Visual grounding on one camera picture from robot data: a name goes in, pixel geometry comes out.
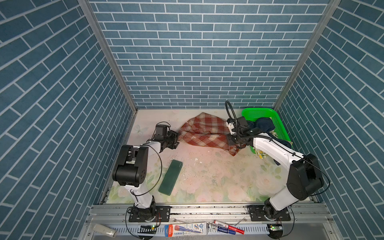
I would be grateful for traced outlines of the green plastic basket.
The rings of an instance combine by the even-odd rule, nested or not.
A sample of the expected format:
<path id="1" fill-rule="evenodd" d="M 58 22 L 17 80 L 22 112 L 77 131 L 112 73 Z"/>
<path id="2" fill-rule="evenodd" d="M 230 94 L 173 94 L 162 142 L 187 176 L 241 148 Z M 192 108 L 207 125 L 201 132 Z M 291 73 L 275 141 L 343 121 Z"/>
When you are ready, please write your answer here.
<path id="1" fill-rule="evenodd" d="M 273 130 L 275 133 L 277 133 L 277 135 L 275 136 L 276 138 L 278 139 L 281 139 L 281 140 L 286 140 L 288 142 L 290 142 L 290 138 L 288 136 L 288 133 L 282 123 L 282 120 L 279 116 L 279 114 L 272 110 L 272 109 L 269 109 L 269 108 L 247 108 L 247 109 L 244 109 L 242 111 L 242 117 L 245 117 L 247 122 L 248 122 L 248 125 L 249 125 L 249 129 L 253 129 L 256 127 L 256 120 L 260 119 L 260 118 L 270 118 L 272 121 L 273 121 L 273 124 L 275 125 L 275 129 Z M 254 147 L 250 147 L 251 151 L 255 153 L 255 149 Z M 289 153 L 289 156 L 292 157 L 291 160 L 293 159 L 294 157 L 294 154 L 292 152 Z"/>

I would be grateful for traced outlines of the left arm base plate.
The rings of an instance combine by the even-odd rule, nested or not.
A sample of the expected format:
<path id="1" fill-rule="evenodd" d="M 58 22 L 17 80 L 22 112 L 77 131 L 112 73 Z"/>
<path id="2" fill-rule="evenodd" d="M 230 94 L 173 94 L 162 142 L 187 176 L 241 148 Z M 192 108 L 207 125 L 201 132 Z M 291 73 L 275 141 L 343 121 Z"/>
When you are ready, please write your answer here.
<path id="1" fill-rule="evenodd" d="M 156 206 L 148 209 L 140 209 L 137 207 L 130 207 L 127 212 L 127 220 L 130 223 L 144 223 L 155 222 L 158 218 L 158 222 L 169 222 L 171 215 L 170 206 Z"/>

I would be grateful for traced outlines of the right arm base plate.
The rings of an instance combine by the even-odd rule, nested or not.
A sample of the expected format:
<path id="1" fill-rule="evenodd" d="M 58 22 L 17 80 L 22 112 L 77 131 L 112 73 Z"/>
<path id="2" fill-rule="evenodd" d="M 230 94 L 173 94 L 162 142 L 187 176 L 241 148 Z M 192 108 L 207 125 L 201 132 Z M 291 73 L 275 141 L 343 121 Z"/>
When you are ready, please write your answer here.
<path id="1" fill-rule="evenodd" d="M 246 210 L 248 211 L 252 222 L 291 221 L 291 216 L 287 208 L 284 208 L 281 211 L 276 211 L 269 205 L 248 205 Z"/>

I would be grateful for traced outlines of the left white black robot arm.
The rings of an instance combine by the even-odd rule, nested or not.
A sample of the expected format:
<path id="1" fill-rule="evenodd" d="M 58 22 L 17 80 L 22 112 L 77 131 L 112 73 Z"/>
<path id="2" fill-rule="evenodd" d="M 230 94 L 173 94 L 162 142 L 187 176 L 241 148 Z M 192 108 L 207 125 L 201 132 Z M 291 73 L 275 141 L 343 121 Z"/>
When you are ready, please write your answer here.
<path id="1" fill-rule="evenodd" d="M 112 179 L 124 187 L 134 200 L 129 209 L 131 222 L 149 222 L 158 216 L 155 197 L 144 184 L 148 158 L 166 149 L 176 149 L 179 134 L 175 131 L 158 135 L 140 146 L 123 145 L 112 170 Z"/>

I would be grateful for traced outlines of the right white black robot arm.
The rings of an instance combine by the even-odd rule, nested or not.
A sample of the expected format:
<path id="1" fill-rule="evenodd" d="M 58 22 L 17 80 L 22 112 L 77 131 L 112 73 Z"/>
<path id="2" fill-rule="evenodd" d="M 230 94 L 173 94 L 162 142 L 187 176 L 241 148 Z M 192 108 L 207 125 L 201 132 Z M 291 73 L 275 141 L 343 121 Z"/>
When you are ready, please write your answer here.
<path id="1" fill-rule="evenodd" d="M 263 208 L 265 218 L 274 221 L 288 206 L 320 190 L 325 184 L 324 176 L 316 156 L 296 152 L 273 135 L 258 133 L 255 129 L 251 133 L 255 135 L 243 137 L 231 132 L 227 135 L 229 145 L 242 144 L 261 150 L 288 171 L 286 186 L 267 199 Z"/>

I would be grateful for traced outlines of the red plaid skirt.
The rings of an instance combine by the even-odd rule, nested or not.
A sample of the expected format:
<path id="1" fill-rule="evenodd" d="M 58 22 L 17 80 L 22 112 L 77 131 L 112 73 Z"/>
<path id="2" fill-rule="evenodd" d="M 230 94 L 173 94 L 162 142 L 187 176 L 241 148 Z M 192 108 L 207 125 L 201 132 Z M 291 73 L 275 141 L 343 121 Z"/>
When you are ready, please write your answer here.
<path id="1" fill-rule="evenodd" d="M 181 126 L 179 141 L 198 147 L 222 149 L 231 156 L 235 156 L 241 149 L 246 148 L 246 145 L 229 145 L 227 139 L 229 133 L 225 120 L 207 113 L 201 113 Z"/>

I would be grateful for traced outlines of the dark blue denim skirt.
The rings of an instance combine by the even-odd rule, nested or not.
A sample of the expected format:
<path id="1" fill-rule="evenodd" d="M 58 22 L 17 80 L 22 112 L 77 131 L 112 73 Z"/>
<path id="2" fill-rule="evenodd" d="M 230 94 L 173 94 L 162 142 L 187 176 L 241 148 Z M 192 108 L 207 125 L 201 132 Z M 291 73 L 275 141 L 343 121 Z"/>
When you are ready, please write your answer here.
<path id="1" fill-rule="evenodd" d="M 256 120 L 255 124 L 260 133 L 253 138 L 253 147 L 266 153 L 286 170 L 289 170 L 292 164 L 292 157 L 289 156 L 292 151 L 291 143 L 278 139 L 271 134 L 271 131 L 275 129 L 275 125 L 270 118 L 260 118 Z"/>

